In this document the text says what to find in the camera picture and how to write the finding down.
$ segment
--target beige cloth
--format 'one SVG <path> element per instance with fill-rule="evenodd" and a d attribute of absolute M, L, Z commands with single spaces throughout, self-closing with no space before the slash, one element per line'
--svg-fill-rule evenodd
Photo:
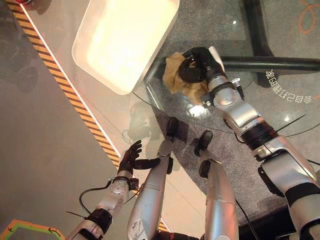
<path fill-rule="evenodd" d="M 163 75 L 164 85 L 170 90 L 171 94 L 182 92 L 194 105 L 201 105 L 201 97 L 208 92 L 208 85 L 206 81 L 187 83 L 181 79 L 178 69 L 184 60 L 185 57 L 179 52 L 166 58 Z"/>

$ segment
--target gray floor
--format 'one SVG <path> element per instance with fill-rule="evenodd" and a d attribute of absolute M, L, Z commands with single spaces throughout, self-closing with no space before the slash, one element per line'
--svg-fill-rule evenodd
<path fill-rule="evenodd" d="M 73 109 L 10 10 L 0 2 L 0 232 L 13 220 L 58 228 L 67 236 L 86 215 L 85 189 L 117 170 Z M 93 209 L 103 192 L 88 193 Z M 134 202 L 115 219 L 109 239 L 126 239 Z M 53 239 L 19 229 L 13 239 Z"/>

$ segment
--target black cable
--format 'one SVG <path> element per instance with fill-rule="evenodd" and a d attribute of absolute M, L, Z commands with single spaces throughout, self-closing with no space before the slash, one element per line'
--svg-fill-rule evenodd
<path fill-rule="evenodd" d="M 133 199 L 135 196 L 137 196 L 137 194 L 142 189 L 143 185 L 144 185 L 144 183 L 141 184 L 141 187 L 138 189 L 138 191 L 136 191 L 136 193 L 132 197 L 130 197 L 123 205 L 125 205 L 127 202 L 129 202 L 131 199 Z"/>
<path fill-rule="evenodd" d="M 74 212 L 72 212 L 72 211 L 65 211 L 65 212 L 68 213 L 68 214 L 73 214 L 73 215 L 76 215 L 76 216 L 81 217 L 81 218 L 83 218 L 83 219 L 86 219 L 85 216 L 82 216 L 82 215 L 80 215 L 80 214 L 74 213 Z"/>
<path fill-rule="evenodd" d="M 299 135 L 299 134 L 304 134 L 304 133 L 306 133 L 306 132 L 308 132 L 308 131 L 311 131 L 312 129 L 315 129 L 315 128 L 318 127 L 318 126 L 320 126 L 320 123 L 318 123 L 317 125 L 309 128 L 308 130 L 305 130 L 305 131 L 302 131 L 302 132 L 299 132 L 299 133 L 296 133 L 296 134 L 292 134 L 292 135 L 289 135 L 289 136 L 286 136 L 286 137 L 288 138 L 288 137 L 297 136 L 297 135 Z"/>
<path fill-rule="evenodd" d="M 150 104 L 149 102 L 147 102 L 146 100 L 142 99 L 141 97 L 139 97 L 135 92 L 133 92 L 133 95 L 135 95 L 138 99 L 140 99 L 142 102 L 152 106 L 152 104 Z"/>
<path fill-rule="evenodd" d="M 309 159 L 306 159 L 308 162 L 310 162 L 310 163 L 313 163 L 313 164 L 316 164 L 316 165 L 319 165 L 320 166 L 320 163 L 319 162 L 316 162 L 316 161 L 311 161 L 311 160 L 309 160 Z"/>
<path fill-rule="evenodd" d="M 297 119 L 295 119 L 295 120 L 289 122 L 288 124 L 284 125 L 283 127 L 279 128 L 279 129 L 278 129 L 277 131 L 275 131 L 275 132 L 277 133 L 277 132 L 281 131 L 282 129 L 285 129 L 286 127 L 288 127 L 288 126 L 290 126 L 291 124 L 295 123 L 296 121 L 302 119 L 302 118 L 303 118 L 304 116 L 306 116 L 306 115 L 307 115 L 307 114 L 304 114 L 304 115 L 298 117 Z"/>
<path fill-rule="evenodd" d="M 236 134 L 236 133 L 234 133 L 234 135 L 235 135 L 236 140 L 237 140 L 239 143 L 241 143 L 241 144 L 245 144 L 245 142 L 244 142 L 244 141 L 240 141 L 240 140 L 239 140 L 239 138 L 238 138 L 238 136 L 237 136 L 237 134 Z"/>
<path fill-rule="evenodd" d="M 237 199 L 235 199 L 235 202 L 236 202 L 236 204 L 238 204 L 238 206 L 239 206 L 239 208 L 241 209 L 243 215 L 245 216 L 245 219 L 246 219 L 246 221 L 248 222 L 248 225 L 249 225 L 249 227 L 250 227 L 250 229 L 251 229 L 251 231 L 252 231 L 255 239 L 256 239 L 256 240 L 260 240 L 259 237 L 258 237 L 258 234 L 256 233 L 256 230 L 254 229 L 254 226 L 252 226 L 252 224 L 251 224 L 251 222 L 250 222 L 250 220 L 249 220 L 249 218 L 248 218 L 245 210 L 242 208 L 242 206 L 240 205 L 240 203 L 238 202 Z"/>
<path fill-rule="evenodd" d="M 104 187 L 90 188 L 90 189 L 88 189 L 88 190 L 83 191 L 83 192 L 80 194 L 80 196 L 79 196 L 79 203 L 80 203 L 81 207 L 82 207 L 88 214 L 91 214 L 91 212 L 86 208 L 86 206 L 85 206 L 84 203 L 82 202 L 82 197 L 83 197 L 83 195 L 86 194 L 86 193 L 88 193 L 88 192 L 91 192 L 91 191 L 98 191 L 98 190 L 107 189 L 107 188 L 110 186 L 111 182 L 112 182 L 112 181 L 109 180 L 109 181 L 107 182 L 106 186 L 104 186 Z"/>

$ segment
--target orange line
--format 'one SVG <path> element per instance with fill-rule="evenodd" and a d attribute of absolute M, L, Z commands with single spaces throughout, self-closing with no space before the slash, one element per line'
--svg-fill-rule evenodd
<path fill-rule="evenodd" d="M 303 12 L 300 15 L 299 30 L 303 34 L 308 34 L 308 33 L 312 32 L 314 30 L 315 26 L 316 26 L 316 17 L 315 17 L 315 12 L 314 12 L 313 8 L 320 8 L 320 4 L 309 5 L 308 3 L 305 2 L 305 0 L 301 0 L 301 3 L 306 6 L 306 9 L 303 10 Z M 302 21 L 303 21 L 303 19 L 305 17 L 305 14 L 307 12 L 310 12 L 310 14 L 311 14 L 312 26 L 308 30 L 304 30 L 303 27 L 302 27 Z"/>

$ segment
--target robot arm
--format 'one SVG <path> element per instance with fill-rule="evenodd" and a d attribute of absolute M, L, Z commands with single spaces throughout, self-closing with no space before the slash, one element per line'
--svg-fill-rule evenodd
<path fill-rule="evenodd" d="M 262 162 L 258 172 L 269 188 L 285 197 L 292 222 L 301 239 L 320 239 L 320 188 L 306 159 L 243 100 L 239 85 L 227 80 L 214 47 L 192 48 L 179 68 L 184 81 L 207 81 L 211 104 L 237 136 Z"/>
<path fill-rule="evenodd" d="M 130 190 L 137 190 L 139 180 L 132 178 L 133 169 L 150 169 L 160 163 L 160 159 L 138 159 L 141 141 L 135 142 L 124 154 L 117 177 L 106 189 L 106 193 L 95 210 L 83 220 L 67 240 L 101 240 L 129 197 Z"/>

